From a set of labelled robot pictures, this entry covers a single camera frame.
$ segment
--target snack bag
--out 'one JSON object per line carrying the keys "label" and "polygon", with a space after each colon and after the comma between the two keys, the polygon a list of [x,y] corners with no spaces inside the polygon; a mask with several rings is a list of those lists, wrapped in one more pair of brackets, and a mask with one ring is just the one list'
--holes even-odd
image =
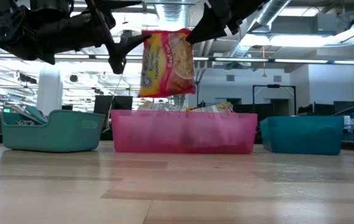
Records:
{"label": "snack bag", "polygon": [[153,31],[144,42],[139,97],[167,97],[195,93],[192,46],[186,41],[190,30]]}

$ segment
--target pink bin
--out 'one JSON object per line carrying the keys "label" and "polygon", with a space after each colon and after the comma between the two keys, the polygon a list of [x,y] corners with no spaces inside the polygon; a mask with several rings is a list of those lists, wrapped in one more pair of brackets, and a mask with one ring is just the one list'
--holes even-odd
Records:
{"label": "pink bin", "polygon": [[256,114],[112,111],[117,152],[250,154]]}

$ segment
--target teal plastic basket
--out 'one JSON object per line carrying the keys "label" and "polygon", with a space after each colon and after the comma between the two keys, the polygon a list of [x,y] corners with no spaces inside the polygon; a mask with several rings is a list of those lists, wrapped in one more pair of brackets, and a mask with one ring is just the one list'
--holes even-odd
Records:
{"label": "teal plastic basket", "polygon": [[264,147],[293,154],[338,155],[343,128],[342,116],[280,116],[261,122]]}
{"label": "teal plastic basket", "polygon": [[80,152],[96,149],[105,116],[55,110],[45,125],[20,126],[28,120],[17,113],[2,113],[2,141],[9,149],[41,152]]}

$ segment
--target ceiling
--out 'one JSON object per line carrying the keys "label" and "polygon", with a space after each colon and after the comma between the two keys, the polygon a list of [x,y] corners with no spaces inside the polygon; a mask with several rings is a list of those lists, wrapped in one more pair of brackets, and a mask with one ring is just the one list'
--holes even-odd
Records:
{"label": "ceiling", "polygon": [[[177,0],[147,0],[149,8],[156,8],[152,6],[154,2],[176,2]],[[19,0],[18,4],[28,3],[29,1]],[[186,26],[193,28],[201,19],[203,4],[202,1],[189,0],[185,1],[186,5]],[[318,13],[331,12],[348,12],[354,10],[354,1],[323,1],[323,0],[292,0],[287,8],[281,13],[281,16],[297,16],[300,17],[305,14],[305,17],[314,17]],[[140,31],[141,29],[170,29],[169,23],[165,28],[161,17],[158,15],[147,13],[114,13],[117,26],[111,30],[113,36],[117,40],[118,35],[125,29],[132,29]],[[233,50],[239,43],[238,35],[223,37],[214,41],[209,48],[208,55],[223,54],[228,55],[228,52]],[[194,47],[194,54],[200,56],[200,44]],[[143,46],[134,49],[130,55],[142,55]],[[322,58],[328,57],[332,59],[354,59],[354,47],[339,47],[329,48],[327,56],[322,56],[320,50],[314,47],[276,47],[276,46],[253,46],[249,49],[248,54],[251,57],[266,58]],[[104,46],[100,48],[89,47],[80,52],[65,52],[64,54],[89,54],[89,55],[106,55],[108,52]],[[128,63],[123,74],[122,79],[119,75],[112,73],[110,66],[106,62],[93,60],[70,60],[68,62],[59,62],[57,65],[62,69],[64,74],[64,86],[71,89],[65,89],[63,95],[64,104],[78,105],[78,109],[82,111],[91,111],[93,109],[93,99],[96,93],[93,90],[78,90],[79,87],[96,86],[102,90],[104,94],[117,95],[132,95],[137,96],[137,90],[140,84],[141,67],[140,63]],[[24,86],[26,83],[18,81],[18,75],[24,74],[31,78],[35,78],[39,82],[40,69],[43,67],[43,62],[40,61],[22,61],[17,59],[10,60],[9,58],[0,58],[0,86]],[[249,68],[256,70],[262,68],[261,63],[252,63]],[[291,65],[289,64],[271,64],[268,68],[280,68],[289,71]],[[77,75],[78,82],[71,82],[70,76]],[[103,87],[110,87],[112,89],[102,89]],[[32,104],[37,102],[37,88],[28,89],[12,89],[0,88],[0,105],[4,102],[15,101],[18,103]],[[136,106],[140,104],[141,99],[136,100]]]}

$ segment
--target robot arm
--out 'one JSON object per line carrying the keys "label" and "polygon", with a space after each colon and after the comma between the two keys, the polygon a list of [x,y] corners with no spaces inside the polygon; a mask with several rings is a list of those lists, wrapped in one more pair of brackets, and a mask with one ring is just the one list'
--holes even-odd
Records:
{"label": "robot arm", "polygon": [[[187,37],[191,44],[239,31],[242,20],[268,0],[208,0],[202,20]],[[84,47],[106,45],[109,64],[123,73],[126,55],[149,35],[122,37],[115,44],[110,30],[116,25],[111,10],[142,1],[85,0],[87,8],[70,17],[74,0],[30,0],[30,9],[15,0],[0,0],[0,48],[24,60],[41,59],[55,64],[55,54]]]}

